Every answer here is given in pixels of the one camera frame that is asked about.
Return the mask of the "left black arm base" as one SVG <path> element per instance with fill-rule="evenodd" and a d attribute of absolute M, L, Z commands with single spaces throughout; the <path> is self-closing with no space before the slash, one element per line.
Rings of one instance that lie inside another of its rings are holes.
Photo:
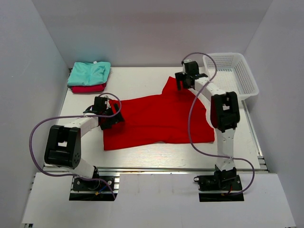
<path fill-rule="evenodd" d="M 114 201 L 119 188 L 118 176 L 102 175 L 95 168 L 93 178 L 97 180 L 86 181 L 82 178 L 73 178 L 70 201 Z"/>

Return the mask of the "red t-shirt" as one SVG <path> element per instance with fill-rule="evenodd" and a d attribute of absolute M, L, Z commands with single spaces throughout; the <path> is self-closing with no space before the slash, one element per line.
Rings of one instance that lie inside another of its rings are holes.
<path fill-rule="evenodd" d="M 195 95 L 178 90 L 169 77 L 160 95 L 122 100 L 124 122 L 103 131 L 104 150 L 119 150 L 153 143 L 189 143 L 188 115 Z M 214 129 L 206 119 L 206 108 L 197 100 L 191 115 L 194 143 L 212 143 Z"/>

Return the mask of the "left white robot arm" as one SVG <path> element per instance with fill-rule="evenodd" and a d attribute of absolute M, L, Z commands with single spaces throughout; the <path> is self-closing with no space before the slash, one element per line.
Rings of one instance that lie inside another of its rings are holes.
<path fill-rule="evenodd" d="M 81 117 L 66 125 L 53 125 L 48 135 L 45 163 L 84 178 L 84 184 L 91 190 L 98 188 L 97 168 L 82 159 L 81 138 L 97 127 L 107 130 L 124 122 L 121 108 L 120 101 L 96 96 L 94 104 L 86 108 Z"/>

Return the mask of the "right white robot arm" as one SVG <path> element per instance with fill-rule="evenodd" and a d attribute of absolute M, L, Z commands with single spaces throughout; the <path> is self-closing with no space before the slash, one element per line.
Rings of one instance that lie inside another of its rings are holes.
<path fill-rule="evenodd" d="M 234 135 L 237 124 L 240 121 L 237 94 L 235 92 L 226 92 L 212 83 L 206 74 L 200 73 L 199 65 L 196 61 L 183 60 L 181 64 L 183 71 L 175 74 L 177 89 L 193 88 L 197 91 L 188 115 L 187 131 L 190 144 L 200 154 L 216 158 L 216 170 L 222 172 L 235 170 L 233 161 Z M 193 144 L 190 135 L 190 119 L 200 94 L 210 101 L 210 121 L 215 129 L 217 139 L 216 155 L 200 151 Z"/>

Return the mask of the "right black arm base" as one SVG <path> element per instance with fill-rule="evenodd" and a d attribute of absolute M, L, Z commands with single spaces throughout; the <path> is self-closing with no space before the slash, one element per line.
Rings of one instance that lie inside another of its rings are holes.
<path fill-rule="evenodd" d="M 237 169 L 220 171 L 212 175 L 200 175 L 193 181 L 199 186 L 200 202 L 241 202 L 244 201 L 240 176 Z"/>

